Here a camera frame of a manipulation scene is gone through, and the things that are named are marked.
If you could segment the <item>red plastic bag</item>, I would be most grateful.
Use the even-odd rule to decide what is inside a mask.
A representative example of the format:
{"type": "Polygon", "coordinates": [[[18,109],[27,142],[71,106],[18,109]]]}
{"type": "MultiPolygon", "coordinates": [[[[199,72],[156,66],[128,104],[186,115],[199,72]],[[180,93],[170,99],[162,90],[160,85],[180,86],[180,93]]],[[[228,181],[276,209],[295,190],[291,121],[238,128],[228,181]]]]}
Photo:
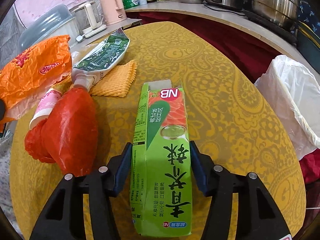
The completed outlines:
{"type": "Polygon", "coordinates": [[[60,98],[48,118],[29,130],[25,150],[42,163],[56,163],[64,174],[88,175],[97,155],[95,103],[85,88],[72,88],[60,98]]]}

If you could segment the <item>green wasabi paste box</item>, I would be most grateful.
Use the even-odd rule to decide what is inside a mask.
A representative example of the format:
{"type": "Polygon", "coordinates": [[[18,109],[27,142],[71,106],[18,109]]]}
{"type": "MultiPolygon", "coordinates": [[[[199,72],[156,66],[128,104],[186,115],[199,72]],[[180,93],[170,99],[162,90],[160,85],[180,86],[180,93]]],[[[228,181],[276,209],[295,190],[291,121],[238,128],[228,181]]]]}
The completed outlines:
{"type": "Polygon", "coordinates": [[[130,204],[141,236],[191,234],[193,194],[184,90],[171,80],[146,82],[137,109],[130,204]]]}

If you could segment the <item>pink white paper cup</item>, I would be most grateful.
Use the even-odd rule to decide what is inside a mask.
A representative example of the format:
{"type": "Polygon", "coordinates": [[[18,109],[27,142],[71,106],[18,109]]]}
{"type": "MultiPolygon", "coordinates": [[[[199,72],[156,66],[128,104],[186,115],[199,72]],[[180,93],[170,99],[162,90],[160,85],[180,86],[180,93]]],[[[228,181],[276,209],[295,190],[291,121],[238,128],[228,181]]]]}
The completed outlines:
{"type": "Polygon", "coordinates": [[[62,93],[57,89],[49,89],[40,100],[33,118],[29,123],[29,129],[32,130],[40,121],[48,118],[62,93]]]}

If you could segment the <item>orange foam net sleeve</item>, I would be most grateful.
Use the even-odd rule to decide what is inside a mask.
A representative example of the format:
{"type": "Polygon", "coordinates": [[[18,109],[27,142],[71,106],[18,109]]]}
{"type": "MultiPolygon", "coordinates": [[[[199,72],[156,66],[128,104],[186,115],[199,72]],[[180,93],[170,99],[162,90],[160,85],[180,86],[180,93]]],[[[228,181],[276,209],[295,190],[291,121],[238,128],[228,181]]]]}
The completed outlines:
{"type": "Polygon", "coordinates": [[[75,77],[73,85],[71,85],[67,94],[72,95],[77,91],[84,92],[93,96],[112,96],[124,98],[136,78],[137,62],[131,60],[124,65],[117,65],[113,67],[106,75],[100,77],[93,74],[78,74],[75,77]]]}

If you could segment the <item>green white squeezed tube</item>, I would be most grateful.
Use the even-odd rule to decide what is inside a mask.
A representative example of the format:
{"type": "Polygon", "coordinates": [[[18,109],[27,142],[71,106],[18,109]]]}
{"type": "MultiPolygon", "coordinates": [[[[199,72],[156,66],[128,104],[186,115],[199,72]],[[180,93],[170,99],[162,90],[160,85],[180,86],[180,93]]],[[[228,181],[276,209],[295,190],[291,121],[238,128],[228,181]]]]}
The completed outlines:
{"type": "Polygon", "coordinates": [[[130,39],[123,29],[115,30],[74,64],[71,72],[73,86],[90,91],[123,59],[129,44],[130,39]]]}

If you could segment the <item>orange plastic bag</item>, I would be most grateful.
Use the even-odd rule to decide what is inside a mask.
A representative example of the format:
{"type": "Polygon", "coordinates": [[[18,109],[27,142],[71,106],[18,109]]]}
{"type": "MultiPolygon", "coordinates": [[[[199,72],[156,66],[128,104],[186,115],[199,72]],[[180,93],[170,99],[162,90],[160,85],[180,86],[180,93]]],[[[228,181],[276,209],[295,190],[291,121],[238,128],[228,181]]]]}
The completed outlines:
{"type": "Polygon", "coordinates": [[[43,40],[13,58],[1,70],[1,124],[18,120],[52,85],[71,73],[69,35],[43,40]]]}

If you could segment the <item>white lined trash bin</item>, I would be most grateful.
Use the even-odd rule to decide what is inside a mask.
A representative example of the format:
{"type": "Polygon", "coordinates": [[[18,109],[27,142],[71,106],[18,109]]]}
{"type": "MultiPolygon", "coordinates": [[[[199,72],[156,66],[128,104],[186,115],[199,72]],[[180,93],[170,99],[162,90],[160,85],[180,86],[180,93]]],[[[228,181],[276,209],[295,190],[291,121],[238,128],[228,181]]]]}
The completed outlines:
{"type": "Polygon", "coordinates": [[[319,84],[306,66],[278,55],[254,85],[286,129],[298,160],[319,148],[319,84]]]}

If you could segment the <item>yellow paisley tablecloth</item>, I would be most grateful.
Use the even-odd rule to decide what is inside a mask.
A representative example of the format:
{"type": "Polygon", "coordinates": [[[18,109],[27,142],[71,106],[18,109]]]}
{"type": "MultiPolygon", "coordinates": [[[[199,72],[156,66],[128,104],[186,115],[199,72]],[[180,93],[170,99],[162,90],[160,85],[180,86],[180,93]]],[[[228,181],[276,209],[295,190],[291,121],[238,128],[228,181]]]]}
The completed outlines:
{"type": "MultiPolygon", "coordinates": [[[[259,90],[223,53],[177,23],[150,23],[125,33],[131,42],[121,64],[135,60],[136,79],[124,98],[93,96],[99,120],[95,166],[132,141],[142,85],[170,79],[185,92],[190,140],[232,173],[257,173],[294,236],[305,217],[303,175],[287,132],[259,90]]],[[[25,239],[62,178],[56,164],[41,163],[24,150],[34,111],[18,121],[10,159],[12,205],[25,239]]]]}

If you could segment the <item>red cloth skirt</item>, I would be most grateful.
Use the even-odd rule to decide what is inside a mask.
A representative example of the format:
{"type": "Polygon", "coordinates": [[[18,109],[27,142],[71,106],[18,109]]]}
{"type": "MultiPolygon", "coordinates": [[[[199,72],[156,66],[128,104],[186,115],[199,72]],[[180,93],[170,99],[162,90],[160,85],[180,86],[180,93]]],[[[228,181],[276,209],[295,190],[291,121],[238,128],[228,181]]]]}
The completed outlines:
{"type": "Polygon", "coordinates": [[[243,31],[205,18],[173,12],[131,12],[143,24],[170,21],[198,35],[228,57],[251,81],[264,72],[280,52],[243,31]]]}

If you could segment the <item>black induction cooker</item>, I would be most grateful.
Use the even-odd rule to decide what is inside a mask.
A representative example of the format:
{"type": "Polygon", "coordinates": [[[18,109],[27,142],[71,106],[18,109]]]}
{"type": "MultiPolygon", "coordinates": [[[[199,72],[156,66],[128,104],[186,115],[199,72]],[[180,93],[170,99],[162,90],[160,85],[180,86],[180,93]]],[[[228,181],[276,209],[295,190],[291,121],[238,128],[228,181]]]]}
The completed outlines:
{"type": "Polygon", "coordinates": [[[282,27],[272,23],[271,21],[255,14],[251,11],[243,10],[242,12],[250,21],[255,22],[255,23],[263,26],[264,28],[266,28],[266,29],[270,30],[271,32],[280,36],[285,41],[289,42],[291,45],[296,46],[297,38],[291,32],[283,29],[282,27]]]}

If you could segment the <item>white box with blue lid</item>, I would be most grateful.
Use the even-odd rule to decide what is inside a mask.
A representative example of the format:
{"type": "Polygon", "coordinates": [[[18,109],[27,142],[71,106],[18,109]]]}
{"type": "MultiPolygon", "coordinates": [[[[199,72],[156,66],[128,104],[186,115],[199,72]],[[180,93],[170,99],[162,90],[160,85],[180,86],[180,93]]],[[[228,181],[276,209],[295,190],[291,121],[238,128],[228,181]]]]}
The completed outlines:
{"type": "Polygon", "coordinates": [[[59,35],[70,36],[70,47],[76,44],[76,38],[80,35],[76,17],[64,4],[53,7],[23,31],[18,40],[18,52],[21,53],[40,41],[59,35]]]}

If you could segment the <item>white glass electric kettle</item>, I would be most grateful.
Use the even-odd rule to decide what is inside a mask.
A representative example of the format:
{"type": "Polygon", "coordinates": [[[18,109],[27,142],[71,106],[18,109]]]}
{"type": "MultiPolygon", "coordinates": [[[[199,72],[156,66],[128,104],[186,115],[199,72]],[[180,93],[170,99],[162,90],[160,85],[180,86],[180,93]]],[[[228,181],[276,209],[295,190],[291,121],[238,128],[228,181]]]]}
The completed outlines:
{"type": "Polygon", "coordinates": [[[73,15],[76,17],[78,27],[80,29],[80,42],[83,38],[90,38],[102,31],[107,26],[104,24],[104,17],[99,13],[96,1],[88,1],[82,3],[73,10],[73,15]]]}

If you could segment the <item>navy floral cloth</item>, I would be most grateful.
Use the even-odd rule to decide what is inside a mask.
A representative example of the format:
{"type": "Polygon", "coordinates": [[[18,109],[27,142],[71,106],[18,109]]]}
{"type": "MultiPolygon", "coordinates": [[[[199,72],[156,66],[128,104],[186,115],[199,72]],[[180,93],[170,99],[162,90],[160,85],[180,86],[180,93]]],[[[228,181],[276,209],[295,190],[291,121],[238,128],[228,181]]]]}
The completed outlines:
{"type": "Polygon", "coordinates": [[[291,31],[291,33],[294,33],[298,29],[298,22],[302,22],[309,29],[311,29],[312,32],[317,35],[317,37],[319,37],[319,19],[315,15],[314,10],[312,7],[310,7],[310,4],[307,2],[307,0],[299,0],[298,4],[299,8],[297,10],[297,22],[294,25],[294,29],[291,31]]]}

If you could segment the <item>pink electric kettle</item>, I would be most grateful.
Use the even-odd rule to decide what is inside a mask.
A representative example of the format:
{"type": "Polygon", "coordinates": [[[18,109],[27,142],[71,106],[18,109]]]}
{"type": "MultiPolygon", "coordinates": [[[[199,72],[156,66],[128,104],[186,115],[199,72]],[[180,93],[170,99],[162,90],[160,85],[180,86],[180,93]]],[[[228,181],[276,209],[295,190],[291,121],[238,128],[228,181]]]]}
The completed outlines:
{"type": "Polygon", "coordinates": [[[122,0],[100,0],[106,25],[112,25],[126,20],[122,0]]]}

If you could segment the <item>large steel steamer pot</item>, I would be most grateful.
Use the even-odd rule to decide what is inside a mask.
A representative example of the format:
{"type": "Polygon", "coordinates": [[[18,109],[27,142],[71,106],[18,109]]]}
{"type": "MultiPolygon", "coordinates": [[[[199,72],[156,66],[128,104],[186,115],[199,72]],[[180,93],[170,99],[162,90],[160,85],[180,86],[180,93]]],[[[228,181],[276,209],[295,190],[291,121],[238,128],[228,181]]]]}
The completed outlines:
{"type": "Polygon", "coordinates": [[[297,20],[299,0],[251,0],[252,10],[283,29],[291,29],[297,20]]]}

